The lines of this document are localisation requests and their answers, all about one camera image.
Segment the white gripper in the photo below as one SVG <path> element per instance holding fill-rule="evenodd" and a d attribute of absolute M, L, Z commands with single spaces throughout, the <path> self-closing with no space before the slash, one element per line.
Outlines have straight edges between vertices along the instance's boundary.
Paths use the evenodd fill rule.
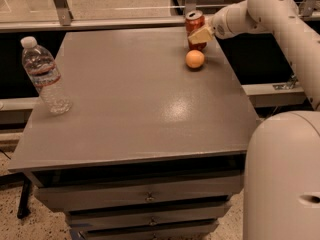
<path fill-rule="evenodd" d="M 205 25 L 196 29 L 188 36 L 188 41 L 195 45 L 206 43 L 213 39 L 213 35 L 220 39 L 228 39 L 235 36 L 229 29 L 227 23 L 227 15 L 230 7 L 224 7 L 215 13 L 209 20 L 209 26 Z"/>

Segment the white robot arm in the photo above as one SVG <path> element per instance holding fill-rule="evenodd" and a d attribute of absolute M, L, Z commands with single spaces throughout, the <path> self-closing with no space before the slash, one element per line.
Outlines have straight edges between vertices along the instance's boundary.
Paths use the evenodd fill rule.
<path fill-rule="evenodd" d="M 221 9 L 188 36 L 269 32 L 313 109 L 264 120 L 249 142 L 244 177 L 243 240 L 320 240 L 320 36 L 293 0 L 245 0 Z"/>

